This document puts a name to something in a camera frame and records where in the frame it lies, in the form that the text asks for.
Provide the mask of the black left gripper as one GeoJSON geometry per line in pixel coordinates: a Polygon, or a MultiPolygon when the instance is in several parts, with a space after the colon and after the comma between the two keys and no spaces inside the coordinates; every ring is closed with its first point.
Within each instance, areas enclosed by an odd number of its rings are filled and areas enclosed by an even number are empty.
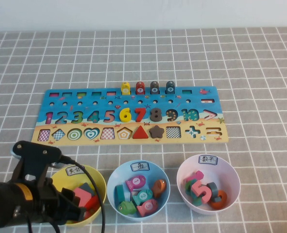
{"type": "Polygon", "coordinates": [[[76,206],[67,206],[58,212],[60,203],[57,190],[52,185],[52,179],[43,187],[38,187],[31,181],[11,180],[11,222],[61,222],[84,220],[86,209],[78,207],[81,198],[75,192],[62,188],[61,193],[76,206]]]}

